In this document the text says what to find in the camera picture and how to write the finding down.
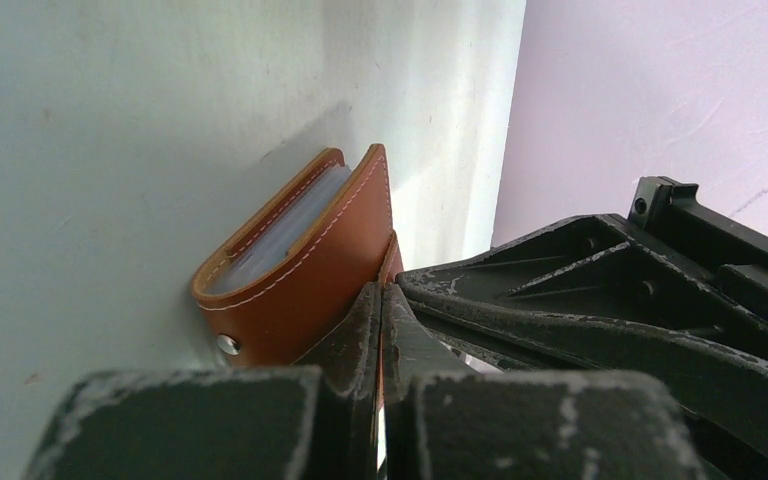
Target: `wallet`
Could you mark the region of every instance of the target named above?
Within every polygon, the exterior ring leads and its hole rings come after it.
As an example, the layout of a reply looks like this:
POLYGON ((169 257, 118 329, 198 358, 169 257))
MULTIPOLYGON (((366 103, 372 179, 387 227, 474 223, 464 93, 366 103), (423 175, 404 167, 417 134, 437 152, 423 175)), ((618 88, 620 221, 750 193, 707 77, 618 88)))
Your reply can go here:
POLYGON ((192 294, 234 366, 288 365, 402 270, 387 155, 328 148, 196 271, 192 294))

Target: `pink wall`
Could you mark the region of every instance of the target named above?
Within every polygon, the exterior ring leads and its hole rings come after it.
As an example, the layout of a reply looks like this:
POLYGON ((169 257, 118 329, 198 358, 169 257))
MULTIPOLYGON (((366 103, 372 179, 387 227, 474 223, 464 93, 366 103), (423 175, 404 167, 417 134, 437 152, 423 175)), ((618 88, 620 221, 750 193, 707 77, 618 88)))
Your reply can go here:
POLYGON ((493 244, 644 175, 768 235, 768 2, 529 0, 493 244))

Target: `leather case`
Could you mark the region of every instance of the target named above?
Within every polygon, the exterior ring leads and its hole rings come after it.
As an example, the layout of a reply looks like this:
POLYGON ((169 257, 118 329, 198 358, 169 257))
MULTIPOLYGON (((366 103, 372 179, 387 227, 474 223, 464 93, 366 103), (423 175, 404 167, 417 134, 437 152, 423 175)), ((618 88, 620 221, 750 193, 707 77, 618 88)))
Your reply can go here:
POLYGON ((226 355, 232 365, 293 363, 337 326, 365 283, 393 281, 402 270, 387 156, 375 144, 283 261, 249 285, 209 293, 326 168, 344 164, 340 150, 323 151, 196 271, 192 294, 204 317, 240 347, 226 355))

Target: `brown spot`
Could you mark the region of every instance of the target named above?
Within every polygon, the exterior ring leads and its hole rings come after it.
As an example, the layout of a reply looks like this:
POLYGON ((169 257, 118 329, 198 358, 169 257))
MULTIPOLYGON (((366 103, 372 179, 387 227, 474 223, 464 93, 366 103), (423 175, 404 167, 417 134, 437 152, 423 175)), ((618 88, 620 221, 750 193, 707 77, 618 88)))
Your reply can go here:
POLYGON ((42 374, 39 372, 33 373, 31 376, 25 379, 25 385, 33 385, 42 381, 42 374))

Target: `brown leather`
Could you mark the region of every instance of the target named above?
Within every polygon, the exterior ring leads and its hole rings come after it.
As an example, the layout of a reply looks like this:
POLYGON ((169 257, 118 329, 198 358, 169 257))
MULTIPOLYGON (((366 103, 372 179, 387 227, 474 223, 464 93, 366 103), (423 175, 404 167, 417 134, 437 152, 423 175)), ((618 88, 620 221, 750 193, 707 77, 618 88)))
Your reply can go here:
POLYGON ((323 151, 196 271, 192 293, 211 328, 242 345, 232 365, 290 364, 348 312, 366 282, 401 271, 387 157, 372 145, 349 180, 287 257, 263 277, 222 295, 208 288, 265 232, 340 150, 323 151))

